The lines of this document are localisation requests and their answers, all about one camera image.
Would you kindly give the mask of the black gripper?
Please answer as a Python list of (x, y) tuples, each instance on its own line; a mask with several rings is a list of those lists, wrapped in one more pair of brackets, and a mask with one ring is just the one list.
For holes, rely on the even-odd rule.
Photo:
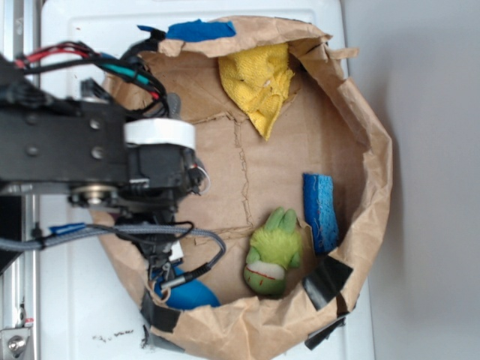
[[(119, 189), (116, 227), (164, 226), (169, 232), (128, 233), (149, 267), (169, 262), (171, 245), (193, 229), (176, 221), (179, 203), (199, 192), (196, 131), (192, 124), (171, 118), (148, 118), (124, 126), (129, 182)], [(183, 228), (183, 232), (171, 230)]]

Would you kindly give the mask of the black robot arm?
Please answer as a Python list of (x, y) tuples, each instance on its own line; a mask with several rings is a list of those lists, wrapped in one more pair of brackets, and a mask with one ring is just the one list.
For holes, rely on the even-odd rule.
[[(179, 203), (200, 191), (204, 175), (194, 127), (177, 118), (179, 99), (141, 59), (154, 40), (120, 58), (65, 41), (1, 60), (1, 193), (64, 194), (73, 206), (113, 210), (109, 232), (132, 242), (152, 271), (179, 261), (176, 248), (193, 231), (177, 223)], [(93, 79), (79, 99), (60, 98), (30, 76), (93, 65), (145, 92), (128, 109)]]

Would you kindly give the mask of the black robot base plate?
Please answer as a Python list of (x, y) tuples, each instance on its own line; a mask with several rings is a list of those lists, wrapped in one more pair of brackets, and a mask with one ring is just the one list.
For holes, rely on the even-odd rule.
[[(23, 213), (22, 197), (1, 197), (1, 237), (3, 239), (14, 240), (15, 242), (23, 240)], [(20, 253), (18, 252), (1, 250), (1, 274), (9, 268), (19, 255)]]

